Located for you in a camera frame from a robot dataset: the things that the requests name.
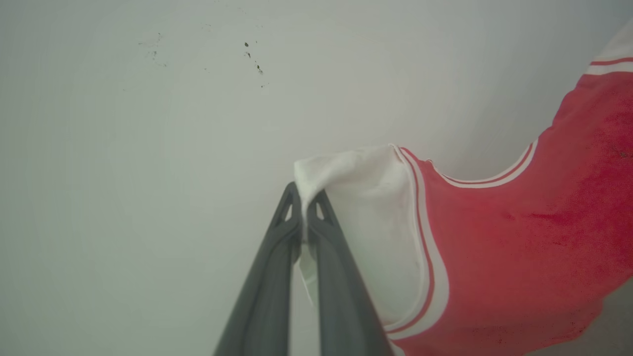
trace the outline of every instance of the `red fabric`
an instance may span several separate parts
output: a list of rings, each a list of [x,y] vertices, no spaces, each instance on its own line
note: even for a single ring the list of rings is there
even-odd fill
[[[510,356],[572,340],[633,274],[633,73],[584,75],[529,166],[493,188],[418,161],[449,301],[407,356]]]

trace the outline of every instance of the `white stripe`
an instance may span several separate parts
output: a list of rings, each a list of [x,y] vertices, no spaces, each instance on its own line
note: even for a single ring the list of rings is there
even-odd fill
[[[530,149],[530,146],[529,146],[529,145],[526,147],[525,151],[523,151],[523,153],[521,153],[521,156],[519,156],[518,160],[517,160],[515,163],[513,163],[510,167],[508,167],[508,169],[504,170],[503,172],[499,173],[498,175],[495,175],[494,177],[490,177],[490,178],[486,178],[486,179],[477,179],[477,180],[474,180],[474,181],[464,181],[464,180],[461,180],[461,179],[455,179],[455,178],[453,178],[453,177],[449,177],[448,175],[445,175],[445,174],[442,174],[442,175],[443,175],[444,177],[450,178],[450,179],[452,179],[452,180],[454,180],[454,181],[458,181],[458,182],[461,182],[461,183],[468,183],[468,182],[469,182],[469,183],[477,183],[477,182],[487,182],[487,181],[492,181],[492,180],[495,180],[495,179],[497,179],[497,178],[499,178],[499,177],[503,177],[503,176],[504,176],[504,175],[506,175],[508,172],[510,172],[511,170],[513,170],[516,166],[518,166],[518,165],[519,165],[519,163],[521,163],[521,161],[523,160],[523,157],[525,157],[525,155],[527,154],[527,150],[528,150],[528,149]]]
[[[633,72],[633,62],[621,62],[612,65],[592,65],[587,69],[587,74],[603,75],[613,72]]]
[[[411,165],[407,164],[406,162],[408,161],[407,158],[403,155],[402,151],[400,150],[399,147],[397,147],[396,145],[390,144],[391,148],[393,148],[394,152],[397,154],[398,158],[403,162],[403,164],[406,167],[406,171],[407,173],[409,173],[409,183],[410,183],[410,189],[411,189],[411,195],[415,194],[415,172],[412,171]],[[414,240],[414,244],[415,244],[415,248],[417,251],[417,255],[418,258],[420,260],[420,278],[422,279],[420,281],[420,285],[419,285],[419,289],[418,289],[418,298],[417,301],[414,305],[411,306],[411,308],[409,309],[409,311],[406,313],[406,316],[404,318],[402,318],[401,320],[393,323],[393,324],[389,324],[389,325],[385,325],[383,326],[383,328],[388,332],[391,330],[395,330],[399,327],[403,327],[404,325],[407,325],[409,322],[411,322],[413,320],[413,318],[415,318],[421,311],[422,306],[424,306],[424,303],[426,302],[426,299],[429,298],[429,286],[430,286],[430,277],[429,277],[429,263],[427,262],[427,258],[426,255],[424,253],[424,250],[422,248],[422,239],[420,238],[420,236],[422,235],[421,231],[420,231],[420,226],[418,226],[418,209],[416,207],[416,204],[418,203],[418,201],[416,199],[413,199],[413,205],[411,207],[411,216],[413,218],[413,225],[415,226],[415,236],[413,236],[413,240]]]
[[[398,333],[389,334],[389,338],[392,340],[398,340],[407,338],[409,336],[417,335],[433,326],[444,313],[446,305],[448,304],[448,273],[446,272],[446,266],[439,254],[433,233],[431,232],[431,226],[429,223],[429,216],[427,215],[427,203],[426,203],[426,190],[424,184],[424,176],[420,170],[420,166],[410,154],[402,151],[403,156],[411,163],[415,175],[418,177],[418,206],[420,209],[420,223],[422,224],[422,233],[424,241],[427,245],[427,250],[431,263],[433,265],[433,276],[435,277],[435,288],[433,289],[433,295],[429,309],[424,313],[424,316],[420,318],[414,325],[402,330]]]
[[[532,149],[530,150],[530,153],[527,155],[527,158],[525,159],[525,161],[523,161],[523,163],[521,164],[521,166],[519,166],[514,172],[512,172],[512,174],[510,174],[508,177],[505,177],[504,179],[500,179],[498,181],[495,182],[490,182],[490,183],[482,183],[482,184],[462,184],[459,182],[453,182],[452,180],[446,178],[443,174],[440,173],[440,171],[437,170],[437,168],[435,166],[433,166],[433,168],[435,168],[436,172],[450,185],[452,186],[456,186],[459,188],[470,188],[470,189],[480,189],[480,188],[491,188],[491,187],[498,187],[502,184],[506,184],[507,182],[512,181],[514,178],[518,177],[521,173],[523,173],[523,171],[527,168],[527,166],[530,165],[530,162],[532,161],[532,158],[534,157],[534,152],[536,151],[536,145],[538,143],[538,139],[536,139],[536,141],[534,141],[532,143]],[[509,170],[505,170],[504,172],[507,174],[509,171],[511,171],[512,169]]]

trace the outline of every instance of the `basketball jersey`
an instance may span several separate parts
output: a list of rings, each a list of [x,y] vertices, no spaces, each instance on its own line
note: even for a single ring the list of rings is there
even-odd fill
[[[407,356],[523,355],[577,338],[633,275],[633,20],[510,168],[463,181],[395,145],[295,163],[326,189]],[[301,270],[316,296],[313,262]]]

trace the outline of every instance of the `red stripe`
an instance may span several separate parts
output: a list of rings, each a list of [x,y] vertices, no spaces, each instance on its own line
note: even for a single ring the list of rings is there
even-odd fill
[[[511,175],[512,173],[516,172],[517,169],[519,169],[523,163],[525,163],[525,160],[527,159],[527,157],[530,155],[530,152],[532,151],[532,147],[533,147],[534,143],[530,143],[530,146],[527,149],[527,152],[525,152],[525,155],[523,156],[523,158],[521,159],[521,162],[518,163],[518,165],[516,167],[514,167],[511,171],[509,171],[508,173],[502,175],[501,177],[495,178],[495,179],[491,179],[490,181],[483,181],[483,182],[462,182],[462,181],[456,181],[453,178],[450,177],[446,177],[444,174],[444,177],[446,179],[449,179],[450,181],[453,181],[455,183],[460,183],[460,184],[486,184],[486,183],[492,183],[492,182],[498,182],[501,179],[504,179],[506,177],[508,177],[509,175]]]
[[[593,61],[591,62],[591,65],[612,65],[622,62],[633,62],[633,57],[620,58],[619,60],[612,61]]]
[[[406,148],[399,148],[399,149],[401,153],[403,150],[405,150],[407,153],[413,156],[413,154],[408,149]],[[418,322],[418,320],[420,320],[422,316],[426,314],[427,310],[429,309],[429,306],[431,304],[431,299],[433,298],[433,290],[435,289],[435,276],[433,273],[433,263],[431,262],[431,258],[429,256],[427,243],[426,241],[424,241],[424,233],[422,232],[422,221],[420,220],[420,201],[419,201],[420,195],[418,193],[420,186],[418,184],[418,175],[415,173],[415,169],[413,168],[413,164],[411,163],[409,158],[406,155],[403,155],[403,156],[405,157],[406,161],[409,163],[409,166],[411,167],[411,171],[413,172],[413,178],[415,179],[415,209],[418,216],[418,228],[420,230],[420,238],[422,239],[422,246],[424,247],[424,255],[427,257],[427,261],[429,265],[429,292],[427,293],[427,299],[424,301],[424,305],[422,305],[422,309],[420,309],[420,312],[418,313],[418,315],[416,315],[416,317],[413,318],[413,320],[406,323],[405,325],[397,329],[394,329],[392,331],[388,331],[387,334],[397,333],[402,330],[408,329],[409,327],[414,325],[416,322]]]

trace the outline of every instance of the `white cloth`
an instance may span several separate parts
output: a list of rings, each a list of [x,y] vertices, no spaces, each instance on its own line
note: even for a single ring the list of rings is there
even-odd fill
[[[385,325],[406,318],[422,293],[425,264],[415,223],[415,183],[393,146],[316,156],[294,164],[305,220],[325,189],[370,297]],[[318,300],[314,261],[302,253],[301,273]]]

